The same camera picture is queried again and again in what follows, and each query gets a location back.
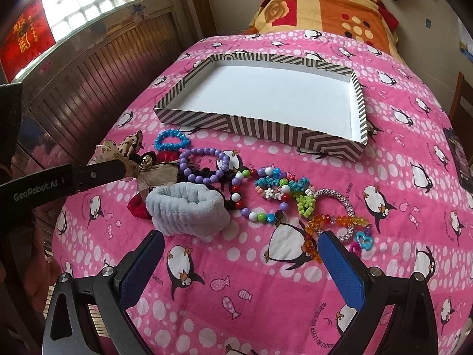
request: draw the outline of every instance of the pink bedspread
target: pink bedspread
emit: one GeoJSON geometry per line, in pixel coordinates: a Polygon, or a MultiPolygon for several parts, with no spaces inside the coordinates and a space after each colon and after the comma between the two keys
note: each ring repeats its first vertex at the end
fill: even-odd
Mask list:
{"type": "MultiPolygon", "coordinates": [[[[120,142],[142,130],[145,149],[152,150],[157,134],[168,128],[153,113],[155,102],[199,60],[211,53],[241,50],[296,56],[317,53],[353,68],[365,86],[371,123],[363,157],[354,164],[252,137],[186,129],[192,146],[225,150],[238,169],[274,164],[298,177],[308,176],[316,188],[333,188],[349,197],[356,214],[379,229],[373,228],[374,248],[362,254],[365,264],[376,265],[391,276],[409,277],[414,268],[427,275],[440,353],[449,353],[473,301],[473,199],[458,183],[442,131],[450,127],[447,116],[432,92],[391,56],[329,33],[308,38],[302,30],[210,38],[188,49],[161,76],[166,79],[158,79],[144,91],[126,111],[133,113],[132,120],[120,126],[122,119],[107,137],[120,142]]],[[[294,97],[288,97],[287,107],[281,110],[310,116],[298,106],[298,94],[307,92],[294,87],[294,97]]],[[[201,167],[216,164],[207,157],[196,162],[201,167]]],[[[250,207],[275,211],[277,204],[259,197],[252,183],[244,187],[250,207]]],[[[119,181],[67,200],[63,209],[67,229],[59,235],[64,229],[60,218],[53,245],[64,269],[71,268],[75,277],[95,275],[104,263],[114,265],[138,246],[153,225],[127,210],[135,193],[134,181],[119,181]],[[90,221],[89,202],[98,204],[96,196],[101,199],[101,212],[90,221]]],[[[299,255],[295,208],[293,204],[287,216],[295,229],[286,230],[289,237],[281,239],[278,248],[282,255],[299,255]]],[[[317,213],[343,215],[344,210],[326,199],[318,202],[317,213]]],[[[202,282],[177,288],[173,300],[166,256],[159,263],[137,306],[128,311],[155,353],[328,353],[353,311],[344,305],[323,264],[310,261],[289,269],[293,263],[266,262],[264,253],[275,230],[273,225],[249,222],[235,211],[230,225],[217,236],[166,238],[166,253],[192,250],[189,255],[202,282]]],[[[335,230],[344,234],[343,228],[335,230]]],[[[374,352],[390,312],[387,308],[366,354],[374,352]]]]}

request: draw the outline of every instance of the wall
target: wall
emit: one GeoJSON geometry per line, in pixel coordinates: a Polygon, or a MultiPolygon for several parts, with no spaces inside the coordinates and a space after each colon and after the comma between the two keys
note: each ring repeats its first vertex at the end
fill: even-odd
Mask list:
{"type": "MultiPolygon", "coordinates": [[[[210,0],[217,31],[237,34],[248,28],[263,0],[210,0]]],[[[382,0],[399,20],[399,51],[448,112],[458,72],[473,84],[473,64],[459,51],[455,13],[445,0],[382,0]],[[432,21],[426,28],[426,18],[432,21]]]]}

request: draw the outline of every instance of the poster on wall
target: poster on wall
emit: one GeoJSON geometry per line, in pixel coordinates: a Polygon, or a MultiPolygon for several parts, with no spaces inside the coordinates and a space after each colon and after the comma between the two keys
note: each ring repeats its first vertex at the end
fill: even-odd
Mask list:
{"type": "Polygon", "coordinates": [[[30,61],[56,44],[43,9],[33,0],[11,28],[0,49],[0,60],[8,82],[30,61]]]}

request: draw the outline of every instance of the gold bell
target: gold bell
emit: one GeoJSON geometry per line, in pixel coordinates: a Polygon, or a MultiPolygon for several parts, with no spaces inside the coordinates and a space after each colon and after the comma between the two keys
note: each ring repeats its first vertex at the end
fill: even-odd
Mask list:
{"type": "Polygon", "coordinates": [[[153,166],[153,158],[150,155],[143,156],[143,159],[141,161],[141,166],[144,169],[151,168],[153,166]]]}

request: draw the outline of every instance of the blue beaded bracelet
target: blue beaded bracelet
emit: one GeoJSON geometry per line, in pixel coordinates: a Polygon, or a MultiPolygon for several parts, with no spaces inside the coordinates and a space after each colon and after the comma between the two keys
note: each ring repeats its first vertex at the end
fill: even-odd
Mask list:
{"type": "Polygon", "coordinates": [[[180,149],[187,148],[191,141],[187,138],[186,135],[181,133],[178,130],[165,130],[158,135],[156,140],[154,140],[154,148],[157,151],[179,151],[180,149]],[[163,140],[166,137],[177,137],[181,139],[180,143],[164,143],[163,140]]]}

